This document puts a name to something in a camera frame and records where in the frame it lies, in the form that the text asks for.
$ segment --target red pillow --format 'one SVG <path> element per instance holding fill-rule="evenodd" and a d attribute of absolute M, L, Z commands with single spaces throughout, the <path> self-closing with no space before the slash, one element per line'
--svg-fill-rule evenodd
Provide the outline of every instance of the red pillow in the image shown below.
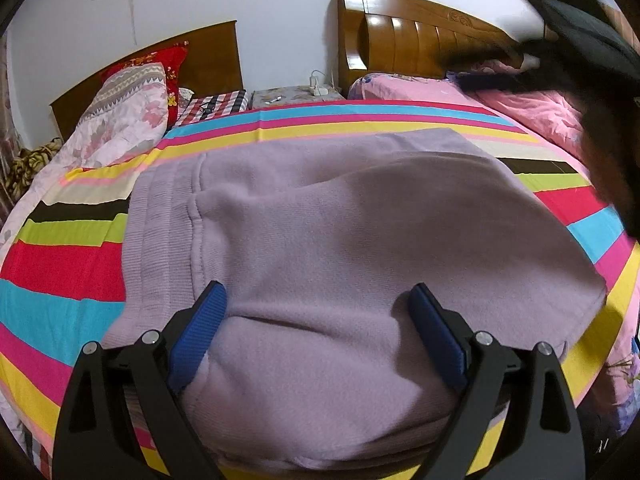
<path fill-rule="evenodd" d="M 104 83 L 113 74 L 119 72 L 123 68 L 144 65 L 147 63 L 162 63 L 164 73 L 166 74 L 166 95 L 169 107 L 167 127 L 171 128 L 178 118 L 178 71 L 180 70 L 180 65 L 184 61 L 185 57 L 187 57 L 186 46 L 171 46 L 169 48 L 158 50 L 157 52 L 151 52 L 144 56 L 135 57 L 122 63 L 111 65 L 108 69 L 102 72 L 102 74 L 100 74 L 100 77 Z"/>

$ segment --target bedside table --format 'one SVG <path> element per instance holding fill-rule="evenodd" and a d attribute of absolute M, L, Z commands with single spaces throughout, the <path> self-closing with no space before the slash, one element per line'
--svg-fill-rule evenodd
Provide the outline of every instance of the bedside table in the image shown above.
<path fill-rule="evenodd" d="M 313 95 L 311 86 L 283 86 L 280 88 L 270 88 L 268 90 L 256 90 L 251 98 L 251 110 L 261 110 L 283 105 L 294 105 L 303 103 L 321 103 L 327 101 L 344 101 L 337 91 L 328 88 L 327 95 Z"/>

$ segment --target striped bed sheet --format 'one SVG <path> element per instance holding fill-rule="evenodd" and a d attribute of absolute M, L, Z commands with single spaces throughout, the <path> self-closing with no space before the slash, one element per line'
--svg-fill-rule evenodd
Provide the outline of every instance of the striped bed sheet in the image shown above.
<path fill-rule="evenodd" d="M 638 245 L 561 150 L 512 121 L 481 107 L 379 101 L 272 108 L 189 124 L 127 162 L 68 173 L 30 215 L 0 269 L 0 390 L 50 455 L 78 352 L 86 341 L 101 340 L 124 306 L 122 241 L 129 196 L 145 168 L 249 142 L 423 129 L 427 135 L 443 126 L 503 161 L 567 226 L 606 280 L 607 303 L 562 365 L 579 402 L 606 363 L 622 320 L 638 317 Z M 488 463 L 501 427 L 487 432 L 474 469 Z M 148 463 L 166 472 L 148 432 L 136 434 Z"/>

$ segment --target white wall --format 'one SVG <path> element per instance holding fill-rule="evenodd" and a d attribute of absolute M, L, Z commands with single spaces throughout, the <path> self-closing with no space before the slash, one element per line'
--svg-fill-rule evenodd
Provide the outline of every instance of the white wall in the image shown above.
<path fill-rule="evenodd" d="M 542 29 L 524 0 L 433 0 L 487 20 L 512 36 Z M 238 20 L 249 90 L 305 84 L 337 53 L 335 0 L 26 0 L 10 25 L 16 123 L 31 145 L 56 134 L 50 102 L 128 53 L 194 28 Z"/>

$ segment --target glossy wooden headboard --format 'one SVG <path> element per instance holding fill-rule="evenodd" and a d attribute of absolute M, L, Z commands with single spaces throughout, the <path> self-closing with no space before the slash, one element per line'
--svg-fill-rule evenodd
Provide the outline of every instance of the glossy wooden headboard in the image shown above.
<path fill-rule="evenodd" d="M 184 41 L 189 41 L 189 53 L 180 67 L 178 85 L 193 90 L 194 97 L 242 89 L 236 22 L 198 28 L 142 48 L 119 61 L 142 56 Z M 98 70 L 52 102 L 51 108 L 64 140 L 74 132 L 78 120 L 102 87 L 100 78 L 102 70 L 104 69 Z"/>
<path fill-rule="evenodd" d="M 442 54 L 514 44 L 503 30 L 427 0 L 338 0 L 338 84 L 370 72 L 443 78 Z M 522 58 L 507 62 L 520 66 Z"/>

